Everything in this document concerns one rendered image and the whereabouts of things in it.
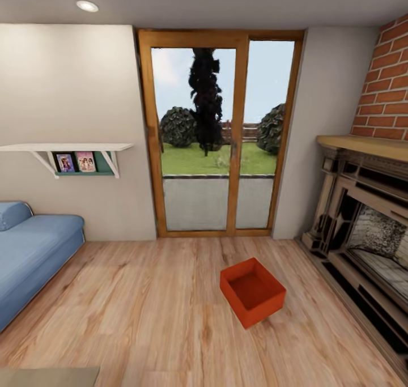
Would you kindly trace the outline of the storage box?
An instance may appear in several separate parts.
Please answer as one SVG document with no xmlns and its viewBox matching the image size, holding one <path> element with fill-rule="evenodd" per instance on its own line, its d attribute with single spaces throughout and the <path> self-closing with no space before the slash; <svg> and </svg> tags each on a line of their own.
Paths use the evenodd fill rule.
<svg viewBox="0 0 408 387">
<path fill-rule="evenodd" d="M 220 290 L 245 330 L 282 309 L 286 294 L 256 258 L 220 271 Z"/>
</svg>

